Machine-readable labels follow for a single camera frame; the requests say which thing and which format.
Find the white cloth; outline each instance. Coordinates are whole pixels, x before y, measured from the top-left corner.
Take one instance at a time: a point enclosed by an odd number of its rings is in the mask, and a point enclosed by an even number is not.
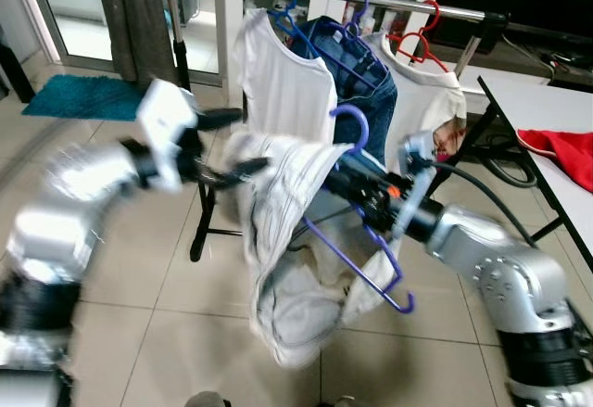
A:
[[[400,173],[397,150],[401,140],[420,131],[435,132],[454,119],[464,121],[465,95],[453,71],[427,73],[397,60],[384,32],[363,39],[389,68],[396,84],[397,102],[385,142],[385,166]]]
[[[329,112],[337,94],[332,74],[320,57],[304,59],[285,47],[265,8],[246,12],[233,55],[251,132],[333,142],[335,119]]]
[[[223,154],[228,167],[255,157],[270,159],[269,167],[249,183],[220,193],[220,202],[225,215],[238,214],[243,230],[254,279],[251,328],[285,367],[313,362],[339,326],[383,301],[310,231],[293,245],[307,248],[286,251],[305,211],[314,221],[348,206],[345,200],[318,191],[349,148],[288,136],[236,133]],[[378,247],[364,234],[358,215],[350,212],[319,227],[378,286],[385,287],[393,279],[393,267],[382,250],[374,252]],[[391,247],[397,254],[399,243]]]

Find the white table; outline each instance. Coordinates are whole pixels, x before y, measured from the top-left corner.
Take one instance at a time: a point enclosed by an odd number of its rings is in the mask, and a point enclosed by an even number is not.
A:
[[[449,163],[455,164],[463,155],[471,153],[473,143],[496,117],[501,117],[514,131],[593,132],[592,94],[487,77],[478,78],[478,82],[486,92],[490,106],[468,132],[460,152],[449,159]],[[539,188],[559,215],[533,238],[539,239],[564,224],[593,271],[593,194],[573,182],[550,159],[532,152],[528,154]],[[444,173],[435,179],[431,192],[447,178],[448,174]]]

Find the clothing rack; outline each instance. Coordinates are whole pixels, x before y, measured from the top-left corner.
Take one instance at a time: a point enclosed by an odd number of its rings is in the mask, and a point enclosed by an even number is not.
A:
[[[344,0],[348,2],[356,2],[363,4],[365,0]],[[189,69],[187,67],[187,58],[185,50],[185,42],[183,41],[182,25],[179,20],[179,5],[177,0],[168,0],[170,17],[173,27],[173,51],[177,59],[177,69],[179,71],[179,80],[183,88],[190,90]],[[424,2],[417,2],[411,0],[369,0],[369,4],[375,6],[383,6],[398,11],[420,12],[429,15],[436,13],[436,8]],[[499,13],[491,13],[487,11],[475,11],[465,8],[456,8],[453,6],[439,6],[438,11],[440,16],[445,18],[461,19],[470,21],[476,24],[473,35],[468,44],[463,49],[457,65],[455,66],[455,74],[459,78],[465,67],[472,59],[475,50],[482,41],[482,39],[491,34],[491,32],[501,32],[508,24],[506,15]],[[222,229],[210,228],[210,220],[212,212],[214,211],[215,194],[214,189],[206,189],[204,184],[198,184],[200,199],[202,202],[202,217],[197,226],[196,238],[190,249],[191,261],[198,261],[202,255],[202,249],[206,242],[208,234],[220,235],[241,235],[238,231],[229,231]]]

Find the red cloth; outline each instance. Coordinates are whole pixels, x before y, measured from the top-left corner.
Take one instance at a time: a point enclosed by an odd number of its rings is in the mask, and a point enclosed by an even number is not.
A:
[[[593,193],[593,133],[517,131],[519,143],[553,159],[575,183]]]

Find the red hanger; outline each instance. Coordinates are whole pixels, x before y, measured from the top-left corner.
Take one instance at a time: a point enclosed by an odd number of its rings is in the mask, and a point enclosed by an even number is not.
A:
[[[403,36],[397,36],[396,34],[388,34],[387,39],[390,41],[397,41],[399,43],[399,44],[397,44],[397,51],[399,53],[403,53],[404,55],[409,57],[412,61],[423,63],[426,59],[432,59],[436,64],[438,64],[438,66],[441,69],[443,69],[444,71],[448,71],[447,66],[445,64],[443,64],[443,62],[438,57],[433,55],[433,53],[430,51],[430,46],[428,44],[428,41],[426,40],[426,38],[423,35],[424,31],[432,30],[435,27],[440,15],[441,15],[440,8],[439,8],[438,4],[433,0],[425,0],[424,2],[426,4],[430,4],[431,6],[434,6],[436,9],[435,18],[430,23],[430,25],[421,27],[417,32],[406,33]],[[423,57],[416,57],[414,55],[411,55],[408,52],[405,52],[404,50],[402,50],[400,48],[401,43],[403,43],[404,39],[406,39],[410,36],[418,36],[418,38],[420,39],[420,42],[422,43],[422,45],[424,47]]]

